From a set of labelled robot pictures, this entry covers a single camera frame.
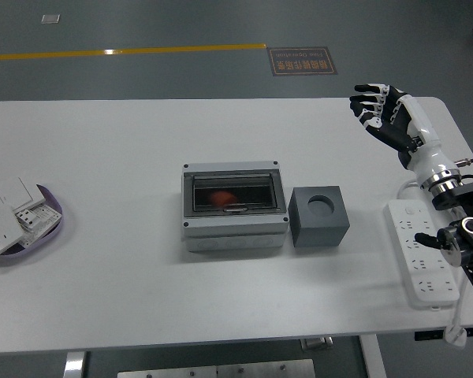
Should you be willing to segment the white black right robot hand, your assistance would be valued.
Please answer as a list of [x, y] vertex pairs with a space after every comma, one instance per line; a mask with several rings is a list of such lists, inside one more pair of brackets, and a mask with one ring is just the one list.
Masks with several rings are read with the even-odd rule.
[[441, 150], [441, 141], [417, 99], [382, 83], [354, 86], [350, 109], [364, 129], [398, 153], [402, 166], [414, 172], [419, 185], [460, 182], [459, 169]]

